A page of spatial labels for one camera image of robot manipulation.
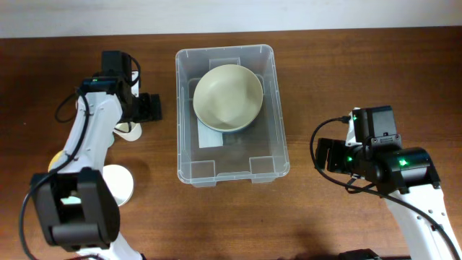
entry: yellow object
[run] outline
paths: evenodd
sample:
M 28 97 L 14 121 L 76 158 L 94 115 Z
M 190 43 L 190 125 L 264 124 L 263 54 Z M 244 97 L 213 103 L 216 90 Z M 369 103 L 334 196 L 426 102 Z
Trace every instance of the yellow object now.
M 64 151 L 59 151 L 54 157 L 53 159 L 51 159 L 51 162 L 50 162 L 50 165 L 48 165 L 48 171 L 51 170 L 51 167 L 53 166 L 54 163 L 56 163 L 56 161 L 60 158 L 60 156 L 63 154 Z

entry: white wall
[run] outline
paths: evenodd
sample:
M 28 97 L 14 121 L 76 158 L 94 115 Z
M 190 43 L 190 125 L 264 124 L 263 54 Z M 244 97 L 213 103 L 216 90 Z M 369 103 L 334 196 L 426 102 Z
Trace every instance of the white wall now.
M 0 38 L 462 25 L 462 0 L 0 0 Z

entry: bowl rim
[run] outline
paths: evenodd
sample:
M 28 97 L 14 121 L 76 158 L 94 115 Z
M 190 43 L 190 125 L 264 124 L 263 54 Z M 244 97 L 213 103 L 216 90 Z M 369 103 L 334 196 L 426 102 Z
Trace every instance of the bowl rim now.
M 201 80 L 210 72 L 214 71 L 215 69 L 218 69 L 218 68 L 221 68 L 223 66 L 233 66 L 233 67 L 239 67 L 239 69 L 242 69 L 242 71 L 245 71 L 245 73 L 247 74 L 252 74 L 253 78 L 258 82 L 258 85 L 260 86 L 260 105 L 259 105 L 259 109 L 256 111 L 255 115 L 252 117 L 251 120 L 249 120 L 249 122 L 247 123 L 244 123 L 243 125 L 239 126 L 239 127 L 236 127 L 236 128 L 233 128 L 233 129 L 218 129 L 216 127 L 213 127 L 209 124 L 207 124 L 201 117 L 200 115 L 197 113 L 197 110 L 196 110 L 196 103 L 194 102 L 195 100 L 195 97 L 196 97 L 196 90 L 197 90 L 197 87 L 199 87 L 199 85 L 201 84 Z M 211 70 L 209 70 L 207 73 L 205 73 L 205 75 L 199 80 L 199 82 L 197 83 L 196 85 L 196 89 L 194 90 L 194 96 L 193 96 L 193 109 L 194 109 L 194 113 L 196 114 L 197 118 L 207 127 L 209 127 L 210 129 L 213 129 L 213 130 L 216 130 L 216 131 L 220 131 L 220 132 L 234 132 L 234 131 L 239 131 L 243 128 L 245 128 L 246 126 L 250 125 L 250 123 L 252 123 L 255 118 L 258 116 L 258 114 L 260 113 L 261 111 L 261 106 L 263 105 L 263 86 L 260 82 L 260 80 L 258 79 L 258 77 L 255 75 L 255 73 L 253 73 L 250 69 L 244 67 L 244 66 L 241 66 L 241 65 L 237 65 L 237 64 L 225 64 L 225 65 L 221 65 L 221 66 L 218 66 L 218 67 L 215 67 Z

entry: green led light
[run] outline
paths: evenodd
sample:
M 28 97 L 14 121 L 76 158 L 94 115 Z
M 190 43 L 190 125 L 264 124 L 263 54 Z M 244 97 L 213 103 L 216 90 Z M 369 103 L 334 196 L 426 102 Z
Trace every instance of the green led light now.
M 408 165 L 408 163 L 406 160 L 399 160 L 399 165 L 405 166 L 405 165 Z

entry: wire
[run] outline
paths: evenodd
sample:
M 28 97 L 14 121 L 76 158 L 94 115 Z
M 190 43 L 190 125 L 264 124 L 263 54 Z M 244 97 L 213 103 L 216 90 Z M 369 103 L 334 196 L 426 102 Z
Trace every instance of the wire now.
M 136 68 L 138 69 L 138 76 L 136 77 L 135 80 L 129 83 L 130 87 L 133 87 L 141 79 L 141 66 L 139 65 L 138 61 L 134 57 L 130 56 L 128 53 L 125 53 L 125 54 L 128 55 L 128 57 L 130 57 L 130 59 L 135 63 Z
M 356 178 L 351 178 L 349 179 L 349 181 L 346 183 L 346 184 L 353 184 L 354 181 L 356 180 Z M 363 189 L 371 189 L 371 188 L 374 188 L 375 187 L 375 184 L 374 183 L 369 183 L 367 184 L 366 186 L 362 187 Z M 361 193 L 362 191 L 350 191 L 347 187 L 345 187 L 346 189 L 346 192 L 348 192 L 349 194 L 358 194 L 358 193 Z
M 57 107 L 56 111 L 55 111 L 55 119 L 59 122 L 59 123 L 67 123 L 67 122 L 70 122 L 72 119 L 74 119 L 75 115 L 73 115 L 72 117 L 68 118 L 68 119 L 60 119 L 58 114 L 59 114 L 59 111 L 63 108 L 63 106 L 68 103 L 73 97 L 75 97 L 75 93 L 72 93 L 70 94 L 70 96 L 66 97 L 63 102 L 61 102 L 61 104 L 59 104 L 59 106 Z
M 127 122 L 127 124 L 128 124 L 128 131 L 120 130 L 120 129 L 116 128 L 116 127 L 114 127 L 114 130 L 119 131 L 122 134 L 128 134 L 128 133 L 131 132 L 131 122 Z
M 29 202 L 30 197 L 47 181 L 49 181 L 52 177 L 54 177 L 60 170 L 62 170 L 64 167 L 66 167 L 72 160 L 74 160 L 75 156 L 80 150 L 80 147 L 82 146 L 82 143 L 85 138 L 85 133 L 87 132 L 88 128 L 88 123 L 90 121 L 90 107 L 88 106 L 88 101 L 87 98 L 85 97 L 85 94 L 78 89 L 77 90 L 78 96 L 80 96 L 85 104 L 85 120 L 84 120 L 84 125 L 82 127 L 82 133 L 80 134 L 79 140 L 77 141 L 77 145 L 74 148 L 74 151 L 67 157 L 67 160 L 63 162 L 60 166 L 50 170 L 48 175 L 43 177 L 40 181 L 38 181 L 26 194 L 26 197 L 24 198 L 24 201 L 22 202 L 21 206 L 21 212 L 19 213 L 19 239 L 21 240 L 21 245 L 22 245 L 22 250 L 26 254 L 26 256 L 29 259 L 32 260 L 37 260 L 35 256 L 30 252 L 29 247 L 27 246 L 27 242 L 25 240 L 25 235 L 24 235 L 24 216 L 25 216 L 25 210 L 27 203 Z
M 350 185 L 350 184 L 347 184 L 347 183 L 343 183 L 341 181 L 338 181 L 334 178 L 332 178 L 331 176 L 327 175 L 326 173 L 324 173 L 323 169 L 321 169 L 321 167 L 319 167 L 319 165 L 317 164 L 316 162 L 316 159 L 315 159 L 315 154 L 314 154 L 314 151 L 313 151 L 313 142 L 314 142 L 314 139 L 315 139 L 315 135 L 316 133 L 318 133 L 319 129 L 321 129 L 321 127 L 323 127 L 324 125 L 328 124 L 328 123 L 331 123 L 331 122 L 334 122 L 334 121 L 341 121 L 343 123 L 345 123 L 345 119 L 346 119 L 346 116 L 344 117 L 341 117 L 341 118 L 332 118 L 332 119 L 329 119 L 327 121 L 324 121 L 323 123 L 321 123 L 318 127 L 316 127 L 315 131 L 313 132 L 313 134 L 311 135 L 311 139 L 310 139 L 310 154 L 311 154 L 311 160 L 313 161 L 313 164 L 315 166 L 315 169 L 325 178 L 327 179 L 328 181 L 332 182 L 332 183 L 335 183 L 337 185 L 340 185 L 340 186 L 343 186 L 345 188 L 348 188 L 348 189 L 354 189 L 355 191 L 362 191 L 362 192 L 365 192 L 365 193 L 369 193 L 369 194 L 372 194 L 372 195 L 376 195 L 376 196 L 380 196 L 380 197 L 383 197 L 385 199 L 388 199 L 392 202 L 395 202 L 397 204 L 400 204 L 401 206 L 403 207 L 406 207 L 414 212 L 416 212 L 418 215 L 421 215 L 423 218 L 425 218 L 428 222 L 430 222 L 433 227 L 438 230 L 438 232 L 441 234 L 441 236 L 443 237 L 443 240 L 446 242 L 446 244 L 448 245 L 449 249 L 450 249 L 450 252 L 452 253 L 452 255 L 454 256 L 454 259 L 456 260 L 461 260 L 461 257 L 458 255 L 458 252 L 457 252 L 457 249 L 456 247 L 454 246 L 454 243 L 452 242 L 452 240 L 449 238 L 448 234 L 443 230 L 443 228 L 434 220 L 432 219 L 428 214 L 426 214 L 425 212 L 423 212 L 422 210 L 420 209 L 417 209 L 416 207 L 412 206 L 411 204 L 407 203 L 407 202 L 404 202 L 400 199 L 397 199 L 395 197 L 392 197 L 392 196 L 389 196 L 387 194 L 382 194 L 378 191 L 374 191 L 374 190 L 370 190 L 370 189 L 367 189 L 367 188 L 362 188 L 362 187 L 358 187 L 358 186 L 353 186 L 353 185 Z

